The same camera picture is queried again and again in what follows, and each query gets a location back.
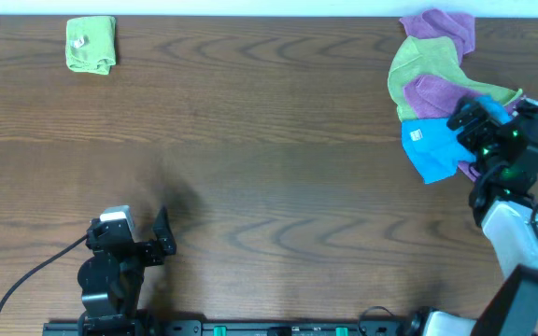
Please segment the blue microfiber cloth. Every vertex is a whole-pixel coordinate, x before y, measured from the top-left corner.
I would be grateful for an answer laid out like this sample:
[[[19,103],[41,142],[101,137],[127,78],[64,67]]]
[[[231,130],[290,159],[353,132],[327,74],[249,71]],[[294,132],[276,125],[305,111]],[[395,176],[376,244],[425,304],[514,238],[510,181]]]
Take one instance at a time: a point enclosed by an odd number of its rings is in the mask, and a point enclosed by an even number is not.
[[[458,170],[472,181],[479,177],[475,168],[476,156],[457,140],[463,130],[447,127],[449,117],[438,119],[410,119],[401,123],[403,150],[425,184],[453,176]]]

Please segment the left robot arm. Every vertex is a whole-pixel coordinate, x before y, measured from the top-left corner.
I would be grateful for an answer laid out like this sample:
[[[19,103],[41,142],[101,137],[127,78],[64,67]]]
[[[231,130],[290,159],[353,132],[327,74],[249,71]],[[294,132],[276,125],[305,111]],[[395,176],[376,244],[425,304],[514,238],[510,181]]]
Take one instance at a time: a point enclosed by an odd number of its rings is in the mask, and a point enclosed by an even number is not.
[[[138,308],[147,267],[164,264],[176,254],[167,210],[160,209],[152,225],[153,239],[137,242],[130,207],[107,208],[87,229],[86,246],[93,257],[78,271],[85,308],[78,322],[80,335],[162,335],[163,328]]]

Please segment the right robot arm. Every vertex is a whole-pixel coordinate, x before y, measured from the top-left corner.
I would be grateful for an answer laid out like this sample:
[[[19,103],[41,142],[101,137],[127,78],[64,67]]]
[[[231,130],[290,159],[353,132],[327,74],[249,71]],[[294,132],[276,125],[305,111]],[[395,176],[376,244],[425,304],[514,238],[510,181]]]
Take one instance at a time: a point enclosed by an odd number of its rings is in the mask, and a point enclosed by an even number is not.
[[[492,244],[504,282],[477,319],[424,308],[402,335],[532,335],[538,325],[538,104],[514,116],[487,96],[462,97],[446,123],[474,154],[480,174],[469,195],[476,225]]]

